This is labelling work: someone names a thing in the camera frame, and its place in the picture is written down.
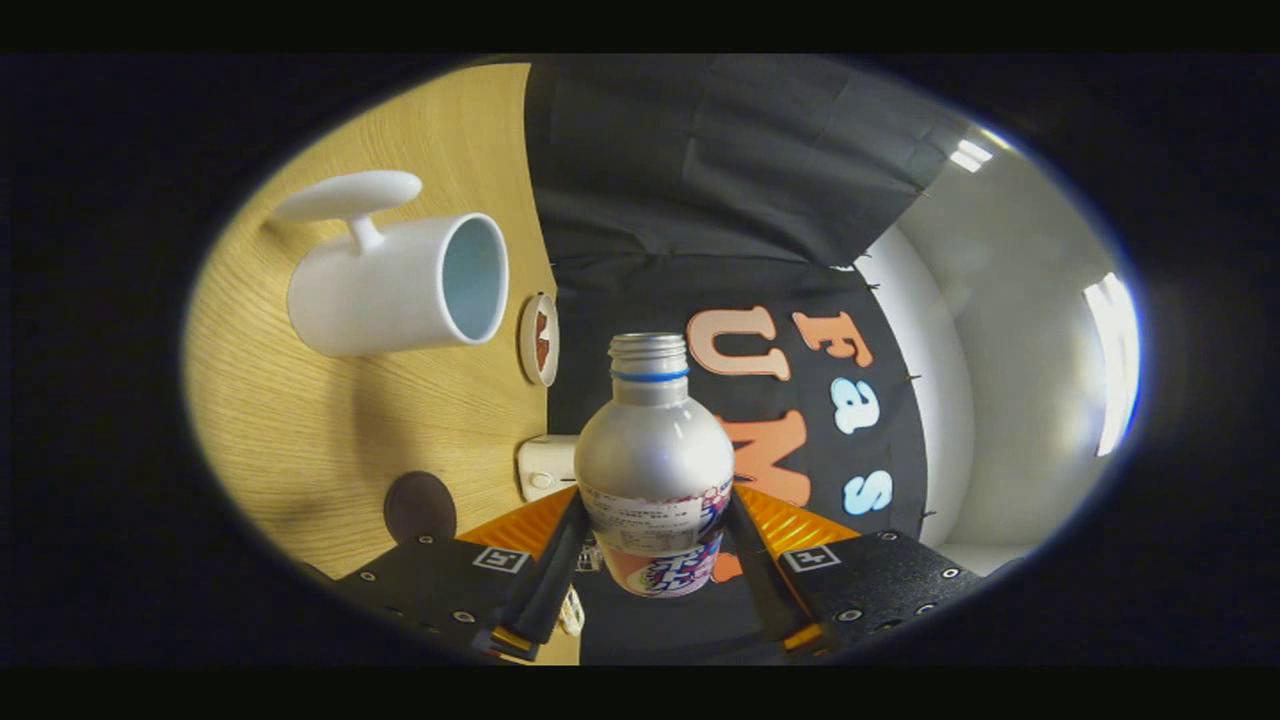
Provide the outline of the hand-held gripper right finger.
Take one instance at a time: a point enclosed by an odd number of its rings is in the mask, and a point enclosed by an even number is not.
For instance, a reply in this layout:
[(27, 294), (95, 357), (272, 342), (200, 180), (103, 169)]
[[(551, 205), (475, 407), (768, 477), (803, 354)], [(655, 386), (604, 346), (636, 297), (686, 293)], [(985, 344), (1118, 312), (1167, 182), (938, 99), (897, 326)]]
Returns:
[(877, 648), (986, 583), (902, 530), (859, 533), (746, 486), (732, 491), (726, 530), (780, 659)]

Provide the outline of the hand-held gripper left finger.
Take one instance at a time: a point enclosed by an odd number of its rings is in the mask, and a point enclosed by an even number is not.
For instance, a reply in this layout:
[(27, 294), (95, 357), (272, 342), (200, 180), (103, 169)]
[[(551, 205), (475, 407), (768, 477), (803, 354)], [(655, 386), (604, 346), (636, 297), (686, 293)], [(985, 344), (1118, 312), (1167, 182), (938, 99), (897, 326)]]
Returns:
[(335, 587), (448, 659), (532, 661), (554, 634), (589, 528), (579, 489), (563, 489), (456, 538), (406, 541)]

